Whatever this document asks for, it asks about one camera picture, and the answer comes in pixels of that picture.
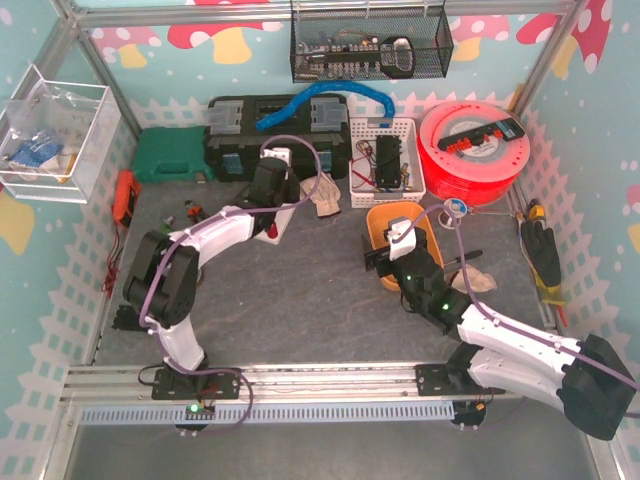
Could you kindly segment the white peg board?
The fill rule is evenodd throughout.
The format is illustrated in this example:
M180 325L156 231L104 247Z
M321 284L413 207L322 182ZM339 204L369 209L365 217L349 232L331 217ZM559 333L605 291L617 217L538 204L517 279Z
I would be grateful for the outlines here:
M272 245L278 245L291 221L291 218L294 214L295 210L293 208L291 209L284 209L284 210L280 210L275 214L275 218L274 218L274 222L277 224L277 228L278 228L278 232L279 235L276 239L270 239L267 237L267 231L269 230L269 227L266 231L259 233L255 239L256 240L260 240L262 242L266 242Z

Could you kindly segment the red spring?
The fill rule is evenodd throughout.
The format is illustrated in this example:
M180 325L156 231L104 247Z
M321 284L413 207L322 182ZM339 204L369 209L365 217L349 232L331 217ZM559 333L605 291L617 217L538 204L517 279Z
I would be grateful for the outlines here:
M267 237L270 239L276 239L279 235L277 224L273 223L267 231Z

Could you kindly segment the beige work glove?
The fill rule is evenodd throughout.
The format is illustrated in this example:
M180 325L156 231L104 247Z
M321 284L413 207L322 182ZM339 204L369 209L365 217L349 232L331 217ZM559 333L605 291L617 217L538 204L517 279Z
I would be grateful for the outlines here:
M331 176L325 172L321 174L319 184L311 195L311 202L315 205L318 218L327 218L341 212L339 199L341 192Z

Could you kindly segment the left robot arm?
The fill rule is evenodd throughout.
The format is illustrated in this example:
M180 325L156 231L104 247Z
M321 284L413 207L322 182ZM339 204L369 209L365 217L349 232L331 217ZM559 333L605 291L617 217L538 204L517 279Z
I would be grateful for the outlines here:
M124 300L140 327L160 341L165 355L160 391L200 399L215 375L191 322L198 274L215 256L261 234L276 231L277 216L292 211L299 182L288 163L277 157L258 162L253 180L234 201L184 230L152 230L141 240L123 287Z

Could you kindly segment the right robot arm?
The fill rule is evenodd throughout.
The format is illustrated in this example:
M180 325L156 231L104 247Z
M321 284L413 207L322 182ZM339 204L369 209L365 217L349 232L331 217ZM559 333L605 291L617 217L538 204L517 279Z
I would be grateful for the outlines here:
M612 440L636 394L611 344L544 332L509 318L450 286L427 250L423 230L404 255L398 247L363 244L365 267L392 276L401 305L460 345L447 362L459 389L499 389L550 405L583 433Z

